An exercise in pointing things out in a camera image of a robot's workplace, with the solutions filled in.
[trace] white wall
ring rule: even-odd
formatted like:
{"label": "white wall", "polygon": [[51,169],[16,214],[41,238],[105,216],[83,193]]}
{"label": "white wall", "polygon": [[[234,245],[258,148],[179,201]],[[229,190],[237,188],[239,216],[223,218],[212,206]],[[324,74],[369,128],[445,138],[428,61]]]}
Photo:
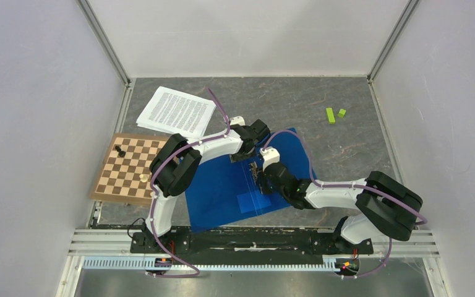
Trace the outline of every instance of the white wall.
{"label": "white wall", "polygon": [[407,0],[90,0],[132,77],[366,75]]}
{"label": "white wall", "polygon": [[475,1],[421,1],[375,88],[454,296],[475,296]]}
{"label": "white wall", "polygon": [[0,296],[54,296],[122,92],[75,1],[0,0]]}

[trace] wooden chessboard frame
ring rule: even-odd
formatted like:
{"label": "wooden chessboard frame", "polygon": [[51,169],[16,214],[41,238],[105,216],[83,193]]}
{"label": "wooden chessboard frame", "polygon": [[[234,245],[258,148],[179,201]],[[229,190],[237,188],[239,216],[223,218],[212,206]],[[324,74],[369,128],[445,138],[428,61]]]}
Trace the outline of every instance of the wooden chessboard frame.
{"label": "wooden chessboard frame", "polygon": [[[116,142],[116,139],[118,138],[155,140],[155,141],[160,141],[160,142],[166,142],[169,139],[169,137],[165,137],[165,136],[151,136],[151,135],[145,135],[145,134],[131,134],[131,133],[115,133],[112,136],[112,140],[110,141],[110,144],[108,145],[108,149],[105,153],[105,157],[103,158],[103,164],[101,165],[101,170],[97,174],[97,178],[93,184],[93,189],[92,189],[92,192],[90,193],[90,198],[93,200],[102,200],[102,201],[108,201],[108,202],[119,202],[119,203],[128,203],[128,204],[134,204],[134,205],[150,206],[150,204],[152,203],[151,197],[124,196],[121,194],[107,194],[107,193],[101,193],[101,192],[96,191],[100,184],[100,179],[103,177],[103,172],[105,171],[105,166],[107,165],[108,159],[110,158],[110,153],[114,150],[114,146],[116,145],[115,142]],[[137,177],[134,176],[134,180],[139,179],[139,174],[137,173],[136,175]],[[150,172],[148,172],[147,189],[149,189],[150,187],[150,177],[151,177],[151,174]]]}

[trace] gray floor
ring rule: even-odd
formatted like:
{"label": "gray floor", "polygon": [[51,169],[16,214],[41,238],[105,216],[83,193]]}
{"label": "gray floor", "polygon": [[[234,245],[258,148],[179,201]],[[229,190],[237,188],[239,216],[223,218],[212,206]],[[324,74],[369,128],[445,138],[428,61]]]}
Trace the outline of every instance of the gray floor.
{"label": "gray floor", "polygon": [[[361,270],[378,260],[362,259]],[[154,279],[137,270],[83,270],[76,296],[433,296],[421,259],[391,259],[374,276],[343,280],[331,272],[204,272]]]}
{"label": "gray floor", "polygon": [[[393,176],[387,147],[365,78],[349,77],[258,77],[258,78],[168,78],[137,79],[123,132],[154,134],[137,127],[135,120],[159,86],[209,99],[210,87],[230,117],[243,116],[248,123],[261,119],[272,131],[295,127],[309,144],[315,172],[323,181],[366,177],[372,170]],[[325,108],[347,110],[345,118],[329,124]],[[205,135],[223,130],[216,110]],[[239,221],[241,226],[336,226],[353,210],[282,209]],[[101,224],[129,224],[146,217],[148,208],[105,202]],[[189,225],[184,197],[173,215],[174,225]]]}

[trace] robotic arm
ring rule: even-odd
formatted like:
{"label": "robotic arm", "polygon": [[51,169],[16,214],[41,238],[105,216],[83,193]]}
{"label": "robotic arm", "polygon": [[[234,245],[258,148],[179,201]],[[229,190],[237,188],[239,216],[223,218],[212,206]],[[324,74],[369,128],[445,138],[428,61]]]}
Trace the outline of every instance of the robotic arm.
{"label": "robotic arm", "polygon": [[[162,236],[171,229],[171,217],[178,198],[192,182],[197,167],[205,161],[222,155],[230,155],[234,161],[253,156],[255,146],[270,133],[268,127],[256,120],[246,126],[241,117],[231,120],[231,130],[224,137],[210,142],[199,139],[185,139],[180,134],[172,135],[150,165],[154,174],[163,162],[178,149],[194,144],[177,155],[181,162],[167,163],[155,178],[157,193],[153,218],[156,235]],[[310,179],[297,179],[280,162],[280,154],[275,148],[260,150],[264,160],[258,172],[258,186],[262,191],[276,191],[297,209],[318,209],[321,207],[346,207],[359,209],[362,213],[355,217],[344,217],[335,229],[335,246],[338,252],[347,250],[367,238],[386,235],[400,241],[411,236],[416,217],[392,201],[381,198],[373,192],[359,188],[369,186],[383,191],[415,211],[419,211],[422,200],[415,193],[391,179],[387,175],[373,171],[368,178],[348,182],[318,182]]]}

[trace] green rectangular block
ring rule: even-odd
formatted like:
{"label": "green rectangular block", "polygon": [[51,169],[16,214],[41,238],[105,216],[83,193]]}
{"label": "green rectangular block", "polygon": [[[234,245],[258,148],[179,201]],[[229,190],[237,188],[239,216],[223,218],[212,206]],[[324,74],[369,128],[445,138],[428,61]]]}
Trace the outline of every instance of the green rectangular block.
{"label": "green rectangular block", "polygon": [[347,112],[346,110],[340,109],[340,112],[338,113],[338,116],[339,116],[340,118],[342,118],[342,117],[345,116],[345,113],[346,113],[346,112]]}
{"label": "green rectangular block", "polygon": [[336,119],[334,118],[334,112],[332,111],[332,107],[327,107],[327,117],[328,117],[329,124],[336,123]]}

